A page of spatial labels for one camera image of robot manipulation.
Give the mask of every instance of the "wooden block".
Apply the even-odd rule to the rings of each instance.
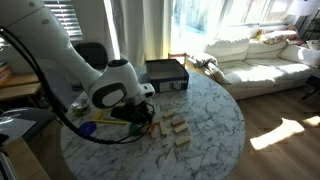
[[[159,124],[160,121],[161,121],[161,119],[158,118],[158,119],[153,120],[152,122],[153,122],[154,124]]]
[[[184,122],[185,122],[184,119],[174,119],[174,120],[172,120],[171,125],[175,126],[175,125],[178,125],[178,124],[181,124],[181,123],[184,123]]]
[[[176,114],[176,111],[175,111],[175,110],[170,110],[170,111],[164,113],[164,114],[163,114],[163,117],[164,117],[165,119],[168,119],[168,118],[173,117],[175,114]]]
[[[188,127],[189,127],[188,124],[182,124],[182,125],[174,128],[174,132],[175,133],[179,133],[181,131],[184,131],[184,130],[188,129]]]
[[[147,125],[145,125],[144,127],[142,127],[142,128],[140,129],[140,132],[144,133],[144,132],[148,129],[147,134],[150,134],[150,133],[152,132],[154,126],[155,126],[155,124],[152,123],[152,124],[150,125],[150,128],[148,129],[149,124],[147,124]]]
[[[158,130],[156,128],[156,125],[154,125],[154,128],[153,128],[153,130],[151,131],[151,134],[150,134],[151,139],[157,139],[157,134],[158,134]]]
[[[188,143],[191,141],[191,138],[190,136],[182,136],[182,137],[178,137],[174,143],[176,144],[176,146],[181,146],[185,143]]]
[[[167,127],[162,121],[160,121],[160,131],[162,136],[167,136]]]

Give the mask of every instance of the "black cable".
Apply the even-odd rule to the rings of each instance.
[[[48,101],[51,104],[53,111],[57,114],[57,116],[60,118],[60,120],[75,134],[77,134],[78,136],[95,142],[95,143],[100,143],[100,144],[127,144],[127,143],[131,143],[131,142],[135,142],[139,139],[141,139],[149,130],[150,126],[151,126],[151,121],[147,124],[149,124],[147,130],[140,135],[138,138],[131,140],[131,141],[127,141],[127,142],[123,142],[123,140],[131,137],[135,132],[137,132],[138,130],[140,130],[143,126],[141,126],[140,128],[138,128],[135,132],[129,134],[128,136],[118,140],[118,141],[113,141],[113,140],[104,140],[104,139],[99,139],[96,137],[92,137],[92,136],[86,136],[85,134],[81,133],[81,131],[74,126],[74,124],[72,122],[69,121],[69,119],[67,119],[65,117],[65,114],[62,113],[61,108],[59,108],[57,106],[58,103],[57,100],[54,98],[53,92],[48,84],[47,79],[45,78],[44,73],[42,72],[39,64],[37,63],[37,61],[35,60],[34,56],[31,54],[31,52],[24,46],[24,44],[13,34],[11,33],[9,30],[7,30],[6,28],[0,26],[0,34],[3,36],[3,38],[5,40],[7,40],[18,52],[19,54],[21,54],[21,56],[28,62],[28,64],[31,66],[31,68],[33,69],[33,71],[36,73],[36,75],[38,76],[42,87],[47,95]],[[152,111],[152,117],[154,115],[154,108],[151,105],[153,111]]]

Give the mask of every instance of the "white marble table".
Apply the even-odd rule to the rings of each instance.
[[[138,69],[139,79],[146,81],[144,69]],[[174,118],[189,124],[182,133],[191,136],[189,144],[176,147],[175,134],[165,121],[169,134],[149,135],[126,145],[100,145],[84,140],[67,127],[61,131],[61,148],[65,161],[77,179],[223,179],[238,162],[245,141],[242,113],[234,99],[220,85],[198,73],[189,72],[186,91],[156,94],[149,102],[156,115],[176,109]],[[67,117],[77,126],[90,121],[96,112],[91,106],[81,118],[69,111]],[[128,126],[98,124],[93,136],[120,139]]]

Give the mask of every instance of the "wooden floor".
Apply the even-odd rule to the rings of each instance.
[[[301,101],[309,90],[303,87],[238,101],[246,123],[246,144],[240,161],[226,179],[319,179],[320,129],[303,120],[320,114],[320,96]],[[290,129],[281,126],[282,118],[298,122],[299,131],[266,148],[255,149],[251,138],[279,127]],[[43,136],[29,146],[52,179],[75,179],[61,154],[60,130],[59,123],[51,123]]]

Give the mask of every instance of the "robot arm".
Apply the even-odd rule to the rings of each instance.
[[[121,100],[136,106],[155,94],[151,84],[138,82],[126,60],[111,61],[103,73],[88,65],[42,0],[0,0],[0,4],[0,25],[15,34],[37,61],[48,59],[66,67],[97,108],[110,108]]]

